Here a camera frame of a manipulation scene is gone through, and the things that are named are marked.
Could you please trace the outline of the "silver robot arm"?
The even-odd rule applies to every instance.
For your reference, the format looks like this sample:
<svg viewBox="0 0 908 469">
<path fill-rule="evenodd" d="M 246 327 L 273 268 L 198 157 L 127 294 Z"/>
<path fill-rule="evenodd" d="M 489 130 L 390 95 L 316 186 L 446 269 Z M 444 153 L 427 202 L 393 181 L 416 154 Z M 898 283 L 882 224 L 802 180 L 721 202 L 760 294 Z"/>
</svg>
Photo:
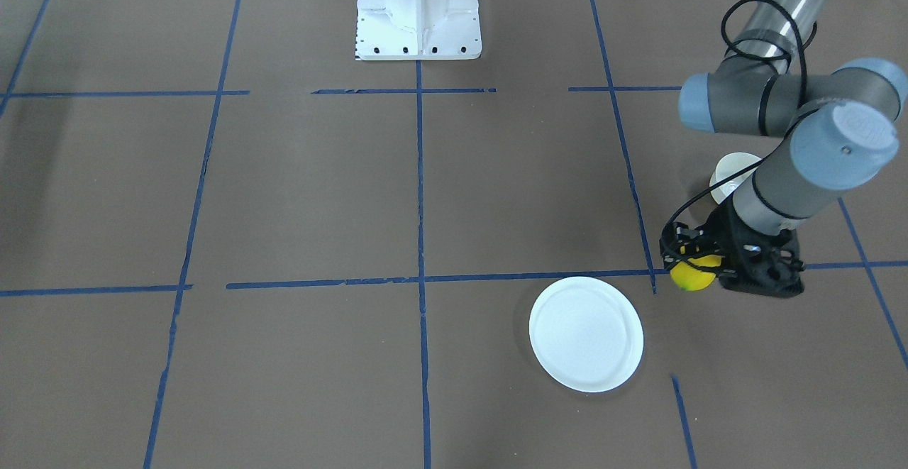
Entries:
<svg viewBox="0 0 908 469">
<path fill-rule="evenodd" d="M 779 146 L 701 226 L 673 214 L 660 236 L 666 270 L 687 267 L 731 280 L 795 278 L 804 269 L 797 229 L 869 182 L 899 148 L 906 74 L 878 58 L 812 75 L 807 48 L 829 0 L 740 0 L 724 13 L 726 49 L 716 71 L 680 90 L 688 128 L 710 135 L 772 137 Z"/>
</svg>

